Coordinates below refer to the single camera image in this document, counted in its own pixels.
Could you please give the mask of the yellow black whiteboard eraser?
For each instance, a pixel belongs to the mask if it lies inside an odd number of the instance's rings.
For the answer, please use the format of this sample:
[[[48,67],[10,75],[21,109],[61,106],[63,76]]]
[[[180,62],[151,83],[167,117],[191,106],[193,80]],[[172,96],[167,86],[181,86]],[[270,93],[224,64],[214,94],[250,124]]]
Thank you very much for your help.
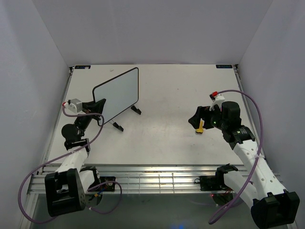
[[[201,121],[200,121],[200,124],[199,124],[199,128],[197,128],[197,129],[195,130],[195,132],[196,132],[197,134],[202,134],[202,133],[204,132],[203,124],[204,124],[204,122],[203,122],[203,120],[201,120]]]

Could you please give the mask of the small black-framed whiteboard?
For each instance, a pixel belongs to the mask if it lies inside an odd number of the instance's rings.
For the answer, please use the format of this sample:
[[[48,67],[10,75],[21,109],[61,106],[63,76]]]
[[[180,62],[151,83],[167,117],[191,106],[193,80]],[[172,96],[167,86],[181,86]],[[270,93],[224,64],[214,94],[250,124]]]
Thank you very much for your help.
[[[134,67],[92,90],[95,102],[105,99],[102,115],[107,123],[139,100],[139,68]]]

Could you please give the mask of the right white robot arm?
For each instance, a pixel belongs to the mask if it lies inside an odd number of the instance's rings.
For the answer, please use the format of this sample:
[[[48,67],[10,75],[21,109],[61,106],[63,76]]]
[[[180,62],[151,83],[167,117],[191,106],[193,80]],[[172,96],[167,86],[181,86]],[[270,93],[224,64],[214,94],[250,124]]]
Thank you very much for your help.
[[[188,122],[197,129],[203,122],[204,129],[217,128],[222,131],[224,140],[241,159],[249,172],[247,182],[231,165],[221,166],[215,175],[216,186],[231,188],[240,194],[248,205],[251,216],[260,229],[269,229],[294,222],[300,204],[299,196],[289,192],[275,177],[264,158],[257,155],[258,145],[251,130],[241,123],[240,107],[236,102],[223,102],[215,105],[197,107],[196,113]]]

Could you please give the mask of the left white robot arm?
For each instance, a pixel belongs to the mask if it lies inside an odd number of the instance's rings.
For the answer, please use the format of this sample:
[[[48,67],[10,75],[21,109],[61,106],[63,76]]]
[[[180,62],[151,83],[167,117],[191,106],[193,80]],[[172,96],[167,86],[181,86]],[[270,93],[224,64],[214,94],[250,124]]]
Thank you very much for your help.
[[[55,172],[46,175],[44,179],[47,208],[51,217],[84,210],[85,192],[88,189],[97,190],[101,186],[97,169],[83,165],[91,150],[85,131],[91,120],[104,121],[101,114],[105,103],[106,99],[86,103],[73,99],[62,105],[75,113],[76,120],[61,129],[68,156]]]

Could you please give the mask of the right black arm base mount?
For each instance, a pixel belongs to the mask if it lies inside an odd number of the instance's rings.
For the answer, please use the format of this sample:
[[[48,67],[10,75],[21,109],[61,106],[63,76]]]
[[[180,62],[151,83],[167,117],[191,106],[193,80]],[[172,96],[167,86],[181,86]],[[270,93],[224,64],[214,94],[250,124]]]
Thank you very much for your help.
[[[228,189],[224,181],[217,176],[199,176],[194,180],[194,183],[200,186],[201,191],[224,191]]]

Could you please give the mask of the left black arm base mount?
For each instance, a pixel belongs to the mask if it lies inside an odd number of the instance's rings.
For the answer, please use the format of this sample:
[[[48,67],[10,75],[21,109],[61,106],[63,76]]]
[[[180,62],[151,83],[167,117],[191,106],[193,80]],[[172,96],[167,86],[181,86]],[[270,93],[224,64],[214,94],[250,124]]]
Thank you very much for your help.
[[[114,181],[116,181],[116,177],[100,177],[100,182],[104,183],[98,188],[99,192],[114,192],[115,191],[115,184]]]

